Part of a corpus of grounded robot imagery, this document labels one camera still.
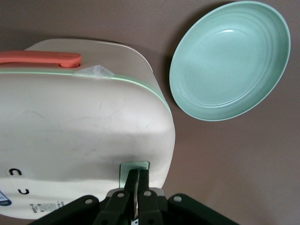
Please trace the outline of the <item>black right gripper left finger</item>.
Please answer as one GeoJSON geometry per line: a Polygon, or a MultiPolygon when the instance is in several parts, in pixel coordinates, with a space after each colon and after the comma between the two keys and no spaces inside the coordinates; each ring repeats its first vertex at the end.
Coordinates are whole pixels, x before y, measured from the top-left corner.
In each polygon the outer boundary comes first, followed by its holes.
{"type": "Polygon", "coordinates": [[[135,218],[137,202],[138,170],[130,170],[123,189],[116,190],[109,197],[93,224],[130,225],[135,218]]]}

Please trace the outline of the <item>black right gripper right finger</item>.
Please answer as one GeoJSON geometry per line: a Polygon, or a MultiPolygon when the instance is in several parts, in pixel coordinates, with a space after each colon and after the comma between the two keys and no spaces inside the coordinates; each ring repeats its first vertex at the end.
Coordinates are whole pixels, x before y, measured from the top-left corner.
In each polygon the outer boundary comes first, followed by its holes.
{"type": "Polygon", "coordinates": [[[138,218],[140,225],[163,225],[157,194],[149,188],[149,171],[141,170],[138,180],[138,218]]]}

